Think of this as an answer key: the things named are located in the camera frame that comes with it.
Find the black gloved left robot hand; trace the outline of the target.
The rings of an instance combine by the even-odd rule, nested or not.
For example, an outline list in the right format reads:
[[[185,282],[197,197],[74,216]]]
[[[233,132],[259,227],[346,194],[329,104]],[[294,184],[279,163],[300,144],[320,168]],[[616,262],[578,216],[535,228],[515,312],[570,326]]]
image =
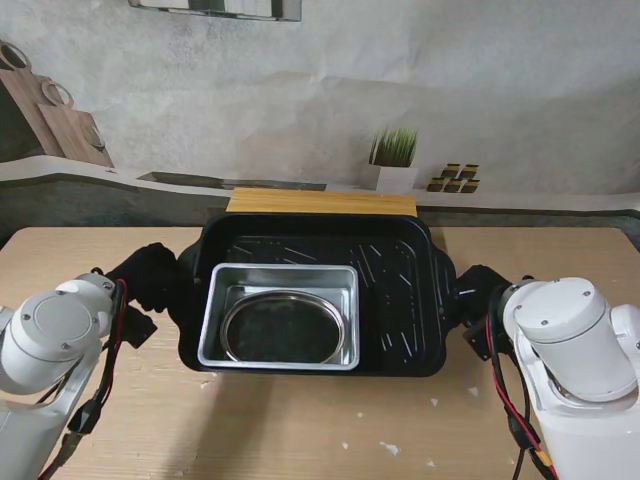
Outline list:
[[[106,277],[124,281],[127,302],[137,302],[146,312],[162,313],[177,305],[192,286],[175,254],[159,242],[139,248]]]

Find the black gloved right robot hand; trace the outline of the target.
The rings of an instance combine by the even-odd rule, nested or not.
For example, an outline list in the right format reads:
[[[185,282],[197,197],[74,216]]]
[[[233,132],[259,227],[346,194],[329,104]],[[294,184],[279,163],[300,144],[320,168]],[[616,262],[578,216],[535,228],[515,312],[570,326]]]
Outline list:
[[[495,290],[501,295],[512,282],[488,266],[471,266],[457,278],[447,301],[448,318],[454,326],[471,327],[488,312]]]

